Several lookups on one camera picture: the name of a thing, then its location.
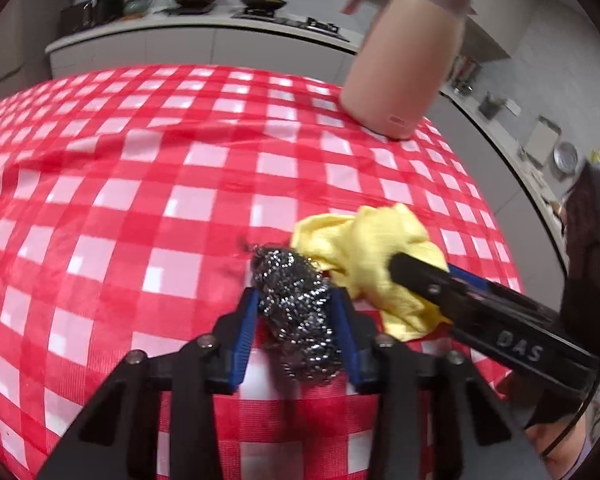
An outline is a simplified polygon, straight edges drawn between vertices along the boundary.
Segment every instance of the table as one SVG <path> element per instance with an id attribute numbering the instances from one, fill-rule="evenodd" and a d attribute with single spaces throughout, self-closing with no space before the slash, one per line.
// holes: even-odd
<path id="1" fill-rule="evenodd" d="M 434 125 L 389 142 L 349 118 L 338 92 L 258 70 L 149 66 L 0 102 L 0 457 L 16 476 L 35 475 L 126 352 L 175 351 L 234 309 L 244 240 L 284 243 L 305 216 L 403 202 L 450 263 L 519 289 L 493 214 Z M 342 376 L 281 385 L 263 340 L 240 392 L 214 401 L 225 478 L 364 478 L 376 399 Z M 492 384 L 506 373 L 471 356 Z M 160 475 L 167 431 L 163 416 Z"/>

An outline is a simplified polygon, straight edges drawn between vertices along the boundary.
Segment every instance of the pink thermos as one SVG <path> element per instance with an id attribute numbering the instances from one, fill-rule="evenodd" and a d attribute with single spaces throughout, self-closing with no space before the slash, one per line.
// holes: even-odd
<path id="1" fill-rule="evenodd" d="M 342 12 L 352 14 L 360 0 Z M 411 135 L 448 75 L 471 0 L 390 0 L 378 12 L 340 94 L 344 109 L 370 130 Z"/>

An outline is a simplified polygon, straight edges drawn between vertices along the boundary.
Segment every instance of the yellow cloth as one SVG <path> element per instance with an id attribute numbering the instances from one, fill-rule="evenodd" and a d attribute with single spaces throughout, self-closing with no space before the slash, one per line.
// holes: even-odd
<path id="1" fill-rule="evenodd" d="M 389 276 L 389 259 L 398 252 L 448 270 L 442 251 L 404 204 L 362 206 L 355 216 L 309 216 L 296 224 L 291 247 L 328 270 L 353 299 L 364 295 L 380 310 L 384 329 L 400 341 L 423 337 L 447 321 L 437 306 Z"/>

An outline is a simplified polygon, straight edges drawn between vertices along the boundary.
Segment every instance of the cabinet door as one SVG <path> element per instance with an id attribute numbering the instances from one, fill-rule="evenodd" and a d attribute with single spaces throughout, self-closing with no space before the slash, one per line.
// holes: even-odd
<path id="1" fill-rule="evenodd" d="M 511 170 L 456 105 L 438 96 L 426 113 L 477 182 L 483 198 L 498 212 L 521 189 Z"/>
<path id="2" fill-rule="evenodd" d="M 302 75 L 333 83 L 343 52 L 285 36 L 218 29 L 212 63 Z"/>
<path id="3" fill-rule="evenodd" d="M 54 78 L 90 72 L 93 67 L 93 42 L 66 46 L 49 55 Z"/>
<path id="4" fill-rule="evenodd" d="M 146 34 L 147 64 L 208 64 L 215 29 L 152 28 Z"/>
<path id="5" fill-rule="evenodd" d="M 544 224 L 524 191 L 496 213 L 513 261 L 530 298 L 560 309 L 564 273 Z"/>
<path id="6" fill-rule="evenodd" d="M 349 70 L 351 69 L 354 59 L 356 59 L 356 56 L 353 54 L 342 54 L 342 63 L 340 64 L 336 79 L 334 80 L 336 85 L 344 85 L 344 81 L 347 78 L 347 75 L 349 75 Z"/>
<path id="7" fill-rule="evenodd" d="M 93 49 L 92 70 L 144 64 L 145 34 L 144 30 L 138 30 L 90 41 Z"/>

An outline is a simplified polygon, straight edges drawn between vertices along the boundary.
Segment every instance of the person's hand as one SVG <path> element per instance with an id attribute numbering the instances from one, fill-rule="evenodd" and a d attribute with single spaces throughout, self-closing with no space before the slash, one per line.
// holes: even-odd
<path id="1" fill-rule="evenodd" d="M 536 451 L 542 453 L 562 433 L 568 423 L 569 421 L 565 420 L 552 424 L 536 424 L 526 429 L 526 436 L 529 437 Z M 559 480 L 566 475 L 569 469 L 578 461 L 586 437 L 587 423 L 583 416 L 564 440 L 544 460 L 544 465 L 554 480 Z"/>

